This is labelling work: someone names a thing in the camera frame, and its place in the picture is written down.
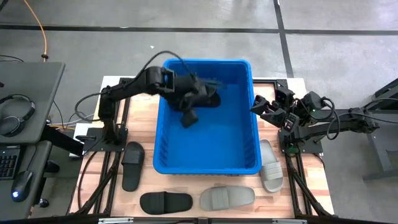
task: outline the slipper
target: slipper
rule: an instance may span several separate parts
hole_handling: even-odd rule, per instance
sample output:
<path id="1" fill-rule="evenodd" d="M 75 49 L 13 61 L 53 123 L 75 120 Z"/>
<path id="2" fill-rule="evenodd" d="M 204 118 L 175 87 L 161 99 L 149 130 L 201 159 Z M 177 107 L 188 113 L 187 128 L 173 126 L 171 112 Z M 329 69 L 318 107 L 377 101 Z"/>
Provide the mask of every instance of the slipper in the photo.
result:
<path id="1" fill-rule="evenodd" d="M 284 182 L 280 162 L 276 159 L 268 140 L 260 140 L 260 150 L 262 161 L 260 177 L 262 186 L 270 193 L 275 193 L 282 188 Z"/>
<path id="2" fill-rule="evenodd" d="M 200 195 L 200 207 L 206 211 L 224 210 L 253 202 L 254 191 L 250 187 L 212 187 Z"/>
<path id="3" fill-rule="evenodd" d="M 185 212 L 192 208 L 192 197 L 184 193 L 150 192 L 139 199 L 142 210 L 149 215 Z"/>
<path id="4" fill-rule="evenodd" d="M 138 142 L 129 142 L 124 151 L 122 188 L 127 192 L 137 190 L 144 164 L 145 151 Z"/>

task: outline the concrete floor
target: concrete floor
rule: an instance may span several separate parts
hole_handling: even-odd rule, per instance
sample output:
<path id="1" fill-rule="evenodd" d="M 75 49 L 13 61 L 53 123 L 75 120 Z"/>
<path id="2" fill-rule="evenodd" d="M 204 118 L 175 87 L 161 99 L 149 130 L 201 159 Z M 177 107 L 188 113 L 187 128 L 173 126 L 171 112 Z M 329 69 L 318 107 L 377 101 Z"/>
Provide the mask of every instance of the concrete floor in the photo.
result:
<path id="1" fill-rule="evenodd" d="M 394 0 L 279 2 L 286 29 L 398 29 L 398 2 Z M 53 25 L 278 28 L 271 0 L 35 0 L 31 4 L 43 24 Z M 10 1 L 0 12 L 0 22 L 35 24 L 21 0 Z M 160 50 L 171 50 L 183 57 L 245 58 L 252 65 L 254 77 L 287 76 L 279 34 L 46 34 L 50 60 L 67 64 L 56 96 L 64 119 L 73 113 L 82 96 L 99 90 L 103 76 L 135 75 Z M 40 60 L 43 41 L 39 31 L 0 30 L 0 37 L 0 54 L 25 61 Z M 304 78 L 307 90 L 333 99 L 338 108 L 364 105 L 376 90 L 398 77 L 397 42 L 398 35 L 287 35 L 294 77 Z M 159 57 L 154 64 L 160 65 L 166 58 Z M 87 100 L 81 110 L 90 114 L 95 103 L 95 99 Z M 60 121 L 55 108 L 52 114 L 53 121 Z M 338 139 L 323 140 L 322 144 L 335 213 L 344 218 L 397 222 L 398 179 L 367 184 L 362 181 L 363 175 L 378 171 L 366 136 L 342 133 Z M 53 156 L 69 163 L 66 156 Z M 49 208 L 35 209 L 35 217 L 66 212 L 77 172 L 66 176 L 69 179 L 58 177 L 49 182 L 46 197 L 53 202 Z M 59 190 L 66 193 L 54 193 Z"/>

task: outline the blue bin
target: blue bin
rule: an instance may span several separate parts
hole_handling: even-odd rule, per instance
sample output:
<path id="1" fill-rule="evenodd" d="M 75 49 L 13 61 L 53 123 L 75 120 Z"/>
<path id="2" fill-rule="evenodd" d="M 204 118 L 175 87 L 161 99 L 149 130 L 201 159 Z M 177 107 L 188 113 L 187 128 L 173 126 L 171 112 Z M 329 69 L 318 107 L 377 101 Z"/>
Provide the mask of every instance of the blue bin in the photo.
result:
<path id="1" fill-rule="evenodd" d="M 199 121 L 189 128 L 160 98 L 154 168 L 161 174 L 246 175 L 261 168 L 251 66 L 245 60 L 186 59 L 200 78 L 218 80 L 221 105 L 195 108 Z M 164 67 L 186 74 L 181 61 L 169 59 Z"/>

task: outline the wooden table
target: wooden table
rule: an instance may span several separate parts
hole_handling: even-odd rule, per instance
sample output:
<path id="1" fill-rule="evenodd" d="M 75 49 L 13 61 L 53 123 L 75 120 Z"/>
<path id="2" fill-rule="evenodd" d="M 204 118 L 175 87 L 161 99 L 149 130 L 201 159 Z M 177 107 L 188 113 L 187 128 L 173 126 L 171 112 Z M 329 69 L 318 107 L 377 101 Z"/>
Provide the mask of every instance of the wooden table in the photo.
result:
<path id="1" fill-rule="evenodd" d="M 102 87 L 106 85 L 116 85 L 121 77 L 104 77 Z M 306 94 L 304 80 L 301 78 L 288 78 L 289 89 L 296 93 L 296 97 L 303 97 Z M 274 98 L 274 86 L 271 84 L 255 84 L 254 94 L 260 94 L 268 100 Z M 268 139 L 272 148 L 281 161 L 284 173 L 284 184 L 281 191 L 270 194 L 266 192 L 260 181 L 259 174 L 244 175 L 239 177 L 228 176 L 200 176 L 200 175 L 163 175 L 155 171 L 152 165 L 154 156 L 154 141 L 157 122 L 157 108 L 159 96 L 137 95 L 131 98 L 129 116 L 127 119 L 127 128 L 129 130 L 128 142 L 137 141 L 145 149 L 144 168 L 141 175 L 139 188 L 135 192 L 126 192 L 121 187 L 123 167 L 119 166 L 118 179 L 114 193 L 112 216 L 119 217 L 150 217 L 142 211 L 139 205 L 140 196 L 146 192 L 184 192 L 193 197 L 193 207 L 191 210 L 167 215 L 157 215 L 157 217 L 210 217 L 210 218 L 292 218 L 294 217 L 292 209 L 292 198 L 290 196 L 289 181 L 285 157 L 279 150 L 279 141 L 277 137 L 278 128 L 257 117 L 260 139 Z M 97 153 L 89 165 L 83 179 L 81 187 L 81 199 L 84 203 L 97 187 L 103 163 L 104 153 Z M 81 169 L 85 165 L 88 156 L 83 160 Z M 308 188 L 312 194 L 330 213 L 333 213 L 333 207 L 330 200 L 330 193 L 326 181 L 325 171 L 322 163 L 312 154 L 303 154 L 303 165 Z M 229 210 L 206 212 L 199 206 L 200 194 L 214 186 L 222 185 L 242 185 L 254 189 L 256 199 L 253 204 L 246 205 Z M 301 190 L 297 186 L 300 208 L 304 210 L 303 197 Z M 106 204 L 108 188 L 104 191 L 102 202 L 103 211 Z M 78 209 L 77 192 L 75 191 L 71 212 Z"/>

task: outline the black headphones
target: black headphones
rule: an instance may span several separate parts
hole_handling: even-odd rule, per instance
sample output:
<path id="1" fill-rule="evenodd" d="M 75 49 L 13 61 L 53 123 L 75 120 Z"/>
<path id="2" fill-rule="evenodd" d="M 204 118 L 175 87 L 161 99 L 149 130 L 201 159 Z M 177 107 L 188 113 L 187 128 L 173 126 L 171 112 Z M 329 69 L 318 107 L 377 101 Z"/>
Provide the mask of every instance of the black headphones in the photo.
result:
<path id="1" fill-rule="evenodd" d="M 13 94 L 4 97 L 0 100 L 0 104 L 7 100 L 25 100 L 28 101 L 31 106 L 29 111 L 22 117 L 8 116 L 7 118 L 0 120 L 0 134 L 4 137 L 13 137 L 19 134 L 25 127 L 25 122 L 32 117 L 35 113 L 35 103 L 30 100 L 29 97 L 21 94 Z"/>

